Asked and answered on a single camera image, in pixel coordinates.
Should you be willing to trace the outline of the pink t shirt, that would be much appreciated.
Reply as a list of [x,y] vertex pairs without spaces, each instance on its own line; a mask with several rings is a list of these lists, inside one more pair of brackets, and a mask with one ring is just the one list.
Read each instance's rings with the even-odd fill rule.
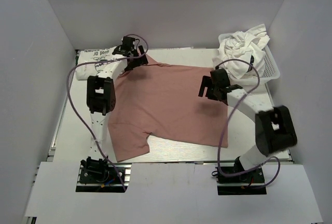
[[170,65],[149,58],[148,64],[120,75],[116,106],[108,130],[117,161],[150,151],[150,135],[208,146],[228,146],[227,106],[199,97],[207,67]]

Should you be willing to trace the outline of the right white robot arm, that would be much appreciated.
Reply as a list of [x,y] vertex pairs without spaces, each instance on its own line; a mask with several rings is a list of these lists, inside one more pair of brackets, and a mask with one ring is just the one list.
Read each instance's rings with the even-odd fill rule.
[[223,177],[237,177],[254,171],[273,159],[275,154],[297,144],[289,109],[284,105],[270,106],[255,99],[251,91],[240,85],[231,85],[225,69],[216,69],[209,76],[203,76],[198,96],[239,110],[255,125],[255,145],[236,159],[233,172],[226,174],[220,165],[217,166]]

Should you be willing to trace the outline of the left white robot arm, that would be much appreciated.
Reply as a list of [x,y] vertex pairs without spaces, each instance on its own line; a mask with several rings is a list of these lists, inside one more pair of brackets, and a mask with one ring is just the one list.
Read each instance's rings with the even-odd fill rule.
[[111,112],[116,105],[115,82],[124,72],[148,63],[146,53],[148,44],[138,35],[129,34],[122,38],[112,56],[107,61],[99,61],[104,67],[87,80],[87,106],[91,124],[88,130],[91,133],[89,156],[93,159],[109,161],[108,154],[102,150],[107,143],[107,123]]

